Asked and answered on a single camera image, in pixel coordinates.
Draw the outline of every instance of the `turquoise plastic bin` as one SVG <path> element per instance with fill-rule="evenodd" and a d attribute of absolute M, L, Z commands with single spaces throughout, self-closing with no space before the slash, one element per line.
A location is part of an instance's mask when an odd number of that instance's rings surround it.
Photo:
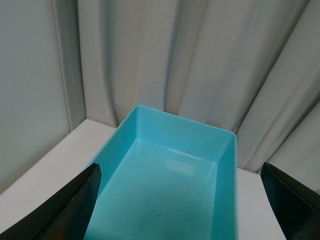
<path fill-rule="evenodd" d="M 236 240 L 236 135 L 138 105 L 92 162 L 85 240 Z"/>

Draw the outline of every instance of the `curtain fold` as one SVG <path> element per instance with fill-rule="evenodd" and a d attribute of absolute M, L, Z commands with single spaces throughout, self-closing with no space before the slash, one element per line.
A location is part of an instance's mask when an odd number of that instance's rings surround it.
<path fill-rule="evenodd" d="M 116 127 L 143 104 L 235 132 L 240 168 L 290 166 L 282 146 L 320 97 L 320 1 L 78 0 L 78 11 L 88 118 Z"/>
<path fill-rule="evenodd" d="M 237 132 L 246 170 L 257 172 L 319 101 L 319 14 L 320 2 L 311 1 Z"/>

